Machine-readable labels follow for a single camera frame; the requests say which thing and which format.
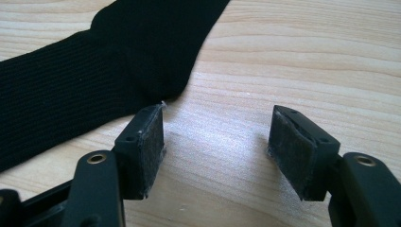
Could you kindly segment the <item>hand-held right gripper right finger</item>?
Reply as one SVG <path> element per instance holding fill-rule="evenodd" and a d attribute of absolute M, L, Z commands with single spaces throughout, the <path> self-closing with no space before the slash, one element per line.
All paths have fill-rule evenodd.
<path fill-rule="evenodd" d="M 324 200 L 328 167 L 339 150 L 340 142 L 302 113 L 273 107 L 268 154 L 301 200 Z"/>

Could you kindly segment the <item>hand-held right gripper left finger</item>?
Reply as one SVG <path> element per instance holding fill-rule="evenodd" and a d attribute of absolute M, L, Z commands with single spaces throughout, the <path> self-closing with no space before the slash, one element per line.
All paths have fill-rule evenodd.
<path fill-rule="evenodd" d="M 122 198 L 145 199 L 166 154 L 163 106 L 140 110 L 114 141 Z"/>

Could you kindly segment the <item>black sock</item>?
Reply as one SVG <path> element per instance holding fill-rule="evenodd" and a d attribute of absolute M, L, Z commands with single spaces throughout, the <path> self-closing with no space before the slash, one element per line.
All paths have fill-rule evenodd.
<path fill-rule="evenodd" d="M 0 62 L 0 172 L 179 96 L 230 0 L 115 0 L 89 29 Z"/>

